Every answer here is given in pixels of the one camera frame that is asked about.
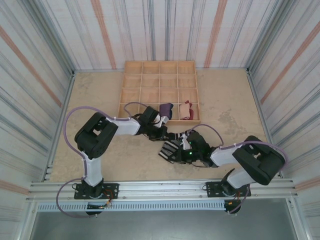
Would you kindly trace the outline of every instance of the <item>gray floor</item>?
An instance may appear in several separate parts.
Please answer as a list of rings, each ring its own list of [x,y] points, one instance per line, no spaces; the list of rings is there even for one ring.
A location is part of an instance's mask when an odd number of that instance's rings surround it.
[[[38,213],[33,240],[296,240],[284,199],[247,200],[224,211],[103,212],[75,219]]]

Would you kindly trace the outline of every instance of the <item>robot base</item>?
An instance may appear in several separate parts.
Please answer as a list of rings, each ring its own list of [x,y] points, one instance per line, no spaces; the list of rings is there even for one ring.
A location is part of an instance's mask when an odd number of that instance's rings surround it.
[[[244,197],[247,192],[247,185],[244,185],[238,189],[235,189],[233,195],[228,195],[223,190],[223,183],[221,181],[208,181],[205,183],[206,194],[208,198],[225,198],[225,197],[236,197],[237,193],[240,193],[240,197]]]
[[[85,181],[74,184],[74,199],[117,199],[119,193],[118,183],[99,183],[97,186],[89,186]]]

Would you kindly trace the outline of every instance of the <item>wooden grid box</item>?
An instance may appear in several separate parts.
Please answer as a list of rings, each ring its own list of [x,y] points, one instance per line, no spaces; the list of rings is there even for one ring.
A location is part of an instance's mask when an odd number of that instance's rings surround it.
[[[180,120],[179,105],[192,103],[193,120]],[[141,102],[159,111],[160,104],[172,103],[172,119],[169,123],[198,124],[200,104],[194,61],[126,61],[118,117],[125,118],[125,104]],[[144,106],[131,104],[132,114],[143,113]]]

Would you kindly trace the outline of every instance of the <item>corrugated metal wall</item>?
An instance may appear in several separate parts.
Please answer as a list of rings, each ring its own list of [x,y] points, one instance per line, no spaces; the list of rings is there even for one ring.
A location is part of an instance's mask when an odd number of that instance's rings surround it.
[[[35,0],[77,70],[125,61],[244,67],[282,0]]]
[[[251,69],[272,140],[290,157],[285,176],[320,239],[320,0],[293,2]]]
[[[40,181],[71,72],[21,0],[0,1],[0,239],[12,239]]]

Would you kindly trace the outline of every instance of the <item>purple cable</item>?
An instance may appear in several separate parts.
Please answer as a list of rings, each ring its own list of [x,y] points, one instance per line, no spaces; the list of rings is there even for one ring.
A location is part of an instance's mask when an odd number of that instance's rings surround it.
[[[241,146],[241,145],[248,145],[248,144],[260,144],[260,145],[266,145],[268,147],[271,147],[271,148],[274,148],[274,149],[277,149],[279,152],[281,152],[284,156],[284,166],[286,166],[286,164],[288,163],[289,161],[289,156],[287,155],[287,153],[280,147],[276,146],[276,145],[273,145],[271,143],[268,143],[268,142],[263,142],[263,141],[243,141],[243,142],[239,142],[237,144],[234,144],[234,145],[230,145],[230,146],[225,146],[225,147],[220,147],[221,150],[227,150],[227,149],[232,149],[234,147],[238,147],[238,146]],[[249,190],[250,190],[250,185],[245,193],[245,196],[243,198],[243,200],[240,202],[240,204],[233,210],[231,210],[229,213],[233,213],[235,210],[237,210],[238,208],[240,208],[240,206],[243,204],[243,202],[246,200],[248,194],[249,194]]]
[[[224,142],[224,140],[222,139],[220,133],[218,133],[217,130],[215,130],[212,126],[210,126],[210,125],[208,125],[208,124],[200,123],[200,124],[198,124],[198,125],[195,125],[193,128],[191,128],[190,131],[193,130],[193,129],[195,129],[196,127],[199,127],[199,126],[206,126],[206,127],[210,128],[210,129],[212,129],[213,131],[215,131],[215,133],[218,135],[218,137],[219,137],[220,140],[221,140],[221,144],[220,144],[218,147],[221,147],[221,146],[223,146],[223,145],[225,144],[225,142]]]
[[[124,107],[123,107],[123,110],[127,113],[127,114],[129,114],[129,117],[131,118],[132,117],[132,115],[131,115],[131,113],[126,109],[126,107],[128,106],[128,105],[130,105],[130,104],[140,104],[140,105],[142,105],[142,106],[144,106],[144,107],[148,107],[147,105],[145,105],[145,104],[143,104],[143,103],[141,103],[141,102],[139,102],[139,101],[131,101],[131,102],[129,102],[129,103],[127,103],[126,105],[124,105]]]
[[[75,147],[73,147],[71,145],[71,143],[69,142],[68,140],[68,137],[67,137],[67,122],[68,122],[68,119],[70,118],[71,114],[73,114],[75,111],[77,110],[80,110],[80,109],[89,109],[89,110],[94,110],[96,112],[99,112],[101,114],[103,114],[104,116],[106,116],[107,118],[109,119],[114,119],[116,121],[122,121],[122,122],[125,122],[125,121],[129,121],[130,118],[117,118],[117,117],[110,117],[108,114],[106,114],[105,112],[101,111],[100,109],[98,108],[95,108],[93,106],[78,106],[74,109],[72,109],[65,117],[64,119],[64,122],[63,122],[63,126],[62,126],[62,132],[63,132],[63,138],[66,142],[66,144],[69,146],[69,148],[71,148],[73,151],[75,151],[77,154],[79,154],[82,159],[83,159],[83,167],[84,167],[84,176],[81,177],[81,178],[75,178],[75,179],[72,179],[70,181],[67,181],[66,183],[64,183],[60,189],[58,190],[57,194],[56,194],[56,198],[55,198],[55,203],[56,203],[56,206],[57,208],[60,210],[60,212],[62,212],[63,214],[69,216],[69,217],[72,217],[72,218],[77,218],[77,219],[86,219],[86,218],[90,218],[91,216],[80,216],[80,215],[72,215],[72,214],[69,214],[65,211],[63,211],[63,209],[59,206],[59,202],[58,202],[58,199],[59,199],[59,194],[60,192],[62,191],[62,189],[69,183],[71,182],[74,182],[74,181],[81,181],[81,180],[84,180],[86,179],[87,177],[87,174],[88,174],[88,170],[87,170],[87,163],[86,163],[86,157],[80,152],[78,151]]]

